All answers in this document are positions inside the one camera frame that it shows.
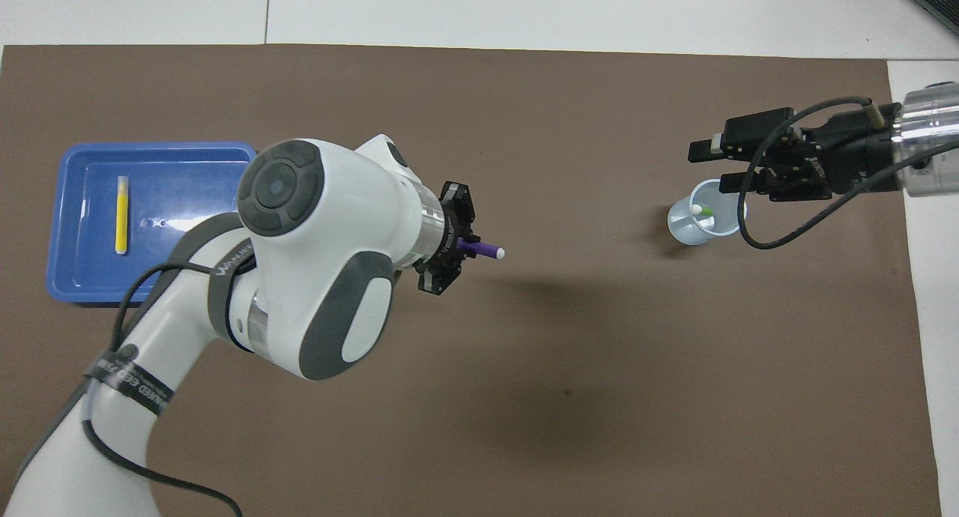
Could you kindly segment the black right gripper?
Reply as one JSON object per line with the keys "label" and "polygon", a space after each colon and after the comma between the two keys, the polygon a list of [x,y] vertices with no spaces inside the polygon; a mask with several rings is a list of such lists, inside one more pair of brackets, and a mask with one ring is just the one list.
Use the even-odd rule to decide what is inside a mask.
{"label": "black right gripper", "polygon": [[880,105],[885,125],[873,127],[864,112],[842,112],[822,127],[784,127],[793,109],[771,109],[729,118],[723,131],[689,145],[692,164],[721,159],[750,161],[771,134],[758,172],[726,173],[719,192],[758,193],[771,202],[813,202],[845,195],[893,163],[892,124],[901,105]]}

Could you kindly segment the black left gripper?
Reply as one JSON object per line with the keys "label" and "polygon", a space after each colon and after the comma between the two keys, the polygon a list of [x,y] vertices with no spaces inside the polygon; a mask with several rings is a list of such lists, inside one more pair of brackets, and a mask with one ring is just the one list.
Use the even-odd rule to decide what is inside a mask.
{"label": "black left gripper", "polygon": [[446,181],[442,188],[443,229],[441,242],[425,263],[418,263],[418,289],[441,295],[462,273],[462,257],[456,255],[460,229],[471,229],[475,207],[466,184]]}

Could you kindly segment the purple marker pen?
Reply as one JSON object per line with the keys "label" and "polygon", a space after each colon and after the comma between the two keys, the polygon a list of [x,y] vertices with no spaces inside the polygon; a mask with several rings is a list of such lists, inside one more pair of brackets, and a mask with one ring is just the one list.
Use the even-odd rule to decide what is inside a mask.
{"label": "purple marker pen", "polygon": [[482,256],[490,259],[503,260],[506,258],[506,250],[500,245],[483,243],[480,240],[469,240],[469,238],[459,238],[456,248],[462,251],[466,257],[475,258]]}

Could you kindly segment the yellow marker pen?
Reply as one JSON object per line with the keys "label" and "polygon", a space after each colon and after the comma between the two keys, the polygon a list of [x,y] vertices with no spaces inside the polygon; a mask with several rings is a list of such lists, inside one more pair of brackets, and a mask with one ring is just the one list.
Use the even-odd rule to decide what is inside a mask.
{"label": "yellow marker pen", "polygon": [[129,216],[130,216],[130,177],[117,177],[115,197],[115,237],[114,251],[118,256],[124,256],[129,251]]}

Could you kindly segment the clear plastic cup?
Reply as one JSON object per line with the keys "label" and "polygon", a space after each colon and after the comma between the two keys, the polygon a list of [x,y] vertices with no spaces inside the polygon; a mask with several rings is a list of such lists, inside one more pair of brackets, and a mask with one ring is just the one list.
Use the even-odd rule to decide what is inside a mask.
{"label": "clear plastic cup", "polygon": [[[739,233],[739,196],[719,192],[719,179],[700,182],[692,191],[668,210],[668,230],[676,241],[685,245],[702,245],[713,238]],[[695,219],[692,204],[706,205],[715,211],[709,219]]]}

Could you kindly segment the brown table mat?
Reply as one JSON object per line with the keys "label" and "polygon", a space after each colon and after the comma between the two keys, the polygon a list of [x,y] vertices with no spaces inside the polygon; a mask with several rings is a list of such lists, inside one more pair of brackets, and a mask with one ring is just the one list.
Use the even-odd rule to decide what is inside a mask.
{"label": "brown table mat", "polygon": [[671,204],[727,118],[891,103],[884,61],[373,48],[6,46],[0,70],[0,514],[109,342],[45,288],[58,166],[83,142],[384,133],[473,190],[506,248],[329,381],[213,343],[148,463],[251,517],[936,517],[900,193],[797,241],[685,247]]}

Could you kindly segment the blue plastic tray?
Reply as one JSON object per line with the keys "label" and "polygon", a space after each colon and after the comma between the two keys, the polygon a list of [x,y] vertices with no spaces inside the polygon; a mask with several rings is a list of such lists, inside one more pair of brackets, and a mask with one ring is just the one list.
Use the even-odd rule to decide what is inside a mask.
{"label": "blue plastic tray", "polygon": [[[236,209],[245,142],[78,144],[59,164],[46,269],[52,298],[115,304],[199,223]],[[129,251],[114,251],[117,177],[130,177]]]}

